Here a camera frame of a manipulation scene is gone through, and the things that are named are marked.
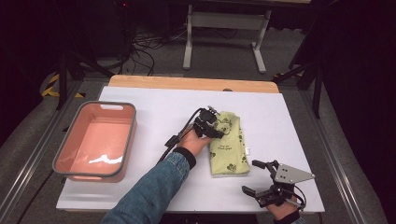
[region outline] yellow fabric pouch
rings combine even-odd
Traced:
[[[210,143],[212,175],[248,173],[249,165],[240,118],[232,112],[221,112],[217,118],[215,128],[223,132],[224,136],[221,139],[214,139]]]

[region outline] forearm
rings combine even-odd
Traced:
[[[103,218],[102,223],[159,223],[189,175],[186,157],[172,152],[153,167]]]

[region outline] pink plastic bin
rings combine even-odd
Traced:
[[[83,104],[52,163],[53,170],[76,181],[120,182],[136,126],[136,109],[131,104]]]

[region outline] white tabletop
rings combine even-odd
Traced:
[[[66,180],[57,203],[63,210],[108,210],[152,168],[166,150],[165,142],[177,134],[192,113],[208,105],[234,112],[241,118],[247,156],[251,161],[273,161],[311,172],[280,93],[233,91],[183,91],[104,87],[100,101],[128,102],[136,107],[137,129],[126,176],[120,183]],[[268,170],[250,166],[244,176],[218,177],[210,174],[208,148],[197,157],[197,165],[170,203],[168,212],[257,213],[264,211],[241,190],[269,189]],[[305,212],[323,212],[315,180],[296,184],[305,194]]]

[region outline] robotic hand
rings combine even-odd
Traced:
[[[242,186],[242,191],[246,195],[256,199],[260,207],[265,207],[269,204],[275,204],[277,206],[280,206],[282,203],[288,202],[296,204],[298,209],[300,210],[303,210],[305,208],[306,198],[302,191],[301,193],[303,194],[304,199],[294,193],[294,188],[297,188],[294,184],[315,178],[315,175],[298,170],[285,164],[279,164],[277,161],[253,161],[252,165],[258,166],[262,169],[267,168],[274,182],[274,185],[272,185],[268,190],[262,192],[256,192],[253,189]],[[295,196],[300,201],[300,203],[292,201],[291,196]]]
[[[187,121],[186,125],[183,127],[183,129],[178,133],[178,135],[173,135],[166,143],[165,146],[168,147],[166,151],[163,153],[163,155],[160,157],[160,161],[163,161],[165,159],[166,155],[169,153],[169,151],[177,144],[180,142],[181,138],[183,137],[183,133],[186,131],[188,126],[190,125],[192,119],[195,118],[195,116],[198,114],[199,115],[195,118],[194,123],[192,124],[192,128],[195,130],[197,135],[199,137],[202,137],[203,135],[210,137],[210,138],[222,138],[224,135],[223,132],[217,131],[214,128],[214,123],[217,120],[216,114],[218,112],[211,106],[208,106],[209,109],[205,108],[199,108],[197,109],[192,116],[190,117],[189,121]]]

